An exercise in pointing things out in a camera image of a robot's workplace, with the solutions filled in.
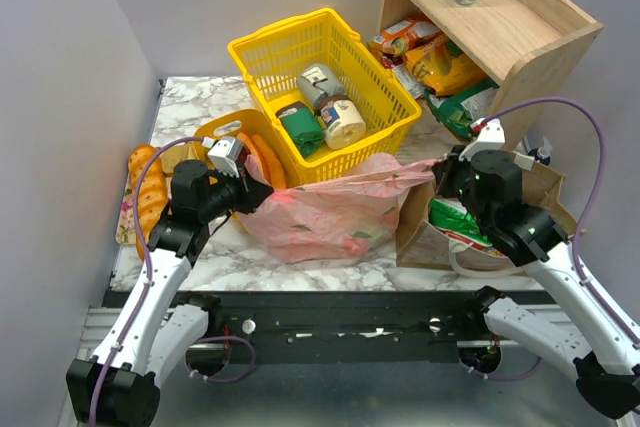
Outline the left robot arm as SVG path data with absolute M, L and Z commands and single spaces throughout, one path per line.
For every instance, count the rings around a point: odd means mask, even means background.
M 202 161 L 179 163 L 171 198 L 149 238 L 150 252 L 111 330 L 87 360 L 74 360 L 66 382 L 75 417 L 88 426 L 148 426 L 160 389 L 189 347 L 215 323 L 210 301 L 170 305 L 220 216 L 254 212 L 273 188 L 243 166 L 235 174 Z

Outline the braided toy bread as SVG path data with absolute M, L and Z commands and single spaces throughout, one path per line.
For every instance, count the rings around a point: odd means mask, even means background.
M 252 135 L 251 140 L 257 149 L 257 155 L 265 179 L 276 190 L 286 189 L 287 179 L 285 170 L 276 153 L 262 136 L 258 134 Z

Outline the red snack bag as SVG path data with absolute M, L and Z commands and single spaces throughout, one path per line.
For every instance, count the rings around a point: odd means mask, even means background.
M 445 235 L 449 240 L 451 240 L 454 246 L 472 248 L 481 253 L 498 257 L 498 258 L 504 257 L 502 253 L 500 253 L 491 243 L 489 243 L 486 240 L 468 236 L 466 234 L 453 231 L 450 229 L 437 227 L 437 230 L 443 235 Z

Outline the pink plastic grocery bag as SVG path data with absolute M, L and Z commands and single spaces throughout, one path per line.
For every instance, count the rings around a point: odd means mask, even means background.
M 394 236 L 402 202 L 434 179 L 435 163 L 402 165 L 390 154 L 374 154 L 343 177 L 277 189 L 255 212 L 236 218 L 286 263 L 358 258 Z

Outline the brown burlap tote bag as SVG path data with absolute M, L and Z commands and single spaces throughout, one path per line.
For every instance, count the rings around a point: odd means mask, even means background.
M 548 210 L 568 234 L 574 234 L 577 220 L 559 201 L 564 176 L 522 154 L 512 153 L 511 158 L 523 168 L 524 200 Z M 429 202 L 434 197 L 433 181 L 410 190 L 401 208 L 396 231 L 398 266 L 452 269 L 466 277 L 486 279 L 524 273 L 505 256 L 498 258 L 472 248 L 454 246 L 429 222 Z

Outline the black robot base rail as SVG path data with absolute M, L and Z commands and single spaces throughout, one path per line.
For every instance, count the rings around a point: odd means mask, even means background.
M 249 341 L 261 364 L 451 363 L 458 343 L 487 340 L 483 316 L 503 292 L 184 292 L 205 331 Z

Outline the green Chuba chips bag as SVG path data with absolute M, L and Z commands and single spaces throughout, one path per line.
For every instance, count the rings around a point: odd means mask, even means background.
M 480 232 L 475 219 L 458 200 L 432 198 L 429 202 L 429 222 L 439 229 L 489 244 L 487 237 Z

